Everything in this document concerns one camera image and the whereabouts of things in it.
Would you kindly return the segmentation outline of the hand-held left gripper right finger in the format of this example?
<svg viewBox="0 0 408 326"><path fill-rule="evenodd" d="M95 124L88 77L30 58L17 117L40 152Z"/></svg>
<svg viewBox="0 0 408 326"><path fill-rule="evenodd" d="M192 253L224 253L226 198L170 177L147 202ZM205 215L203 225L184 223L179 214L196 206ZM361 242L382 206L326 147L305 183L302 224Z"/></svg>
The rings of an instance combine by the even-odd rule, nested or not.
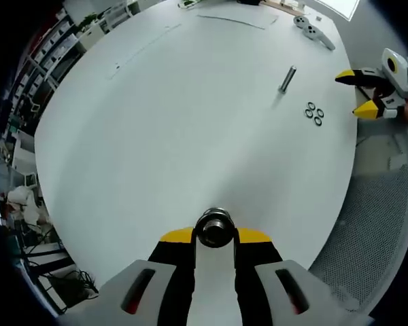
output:
<svg viewBox="0 0 408 326"><path fill-rule="evenodd" d="M348 313L329 286L292 260L283 260L261 231L238 228L235 292L244 325L343 325Z"/></svg>

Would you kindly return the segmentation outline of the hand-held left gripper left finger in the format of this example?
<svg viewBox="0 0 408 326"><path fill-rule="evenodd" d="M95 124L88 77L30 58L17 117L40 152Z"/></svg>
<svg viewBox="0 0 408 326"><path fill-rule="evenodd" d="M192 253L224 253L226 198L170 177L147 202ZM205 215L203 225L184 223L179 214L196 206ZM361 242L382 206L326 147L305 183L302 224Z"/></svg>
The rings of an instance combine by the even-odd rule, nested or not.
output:
<svg viewBox="0 0 408 326"><path fill-rule="evenodd" d="M138 259L100 289L103 325L186 325L194 292L194 228L170 231L147 260Z"/></svg>

